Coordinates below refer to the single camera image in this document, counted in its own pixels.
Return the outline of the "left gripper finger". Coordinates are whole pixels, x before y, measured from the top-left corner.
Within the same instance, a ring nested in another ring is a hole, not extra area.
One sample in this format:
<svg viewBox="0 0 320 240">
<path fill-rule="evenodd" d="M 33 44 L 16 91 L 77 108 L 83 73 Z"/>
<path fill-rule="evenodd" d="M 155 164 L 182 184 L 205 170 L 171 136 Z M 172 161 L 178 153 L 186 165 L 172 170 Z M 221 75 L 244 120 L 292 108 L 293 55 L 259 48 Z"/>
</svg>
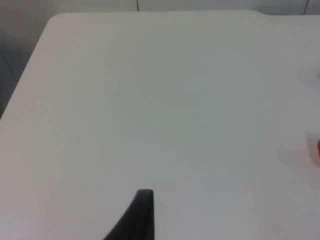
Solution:
<svg viewBox="0 0 320 240">
<path fill-rule="evenodd" d="M 154 240 L 154 192 L 139 189 L 105 240 Z"/>
</svg>

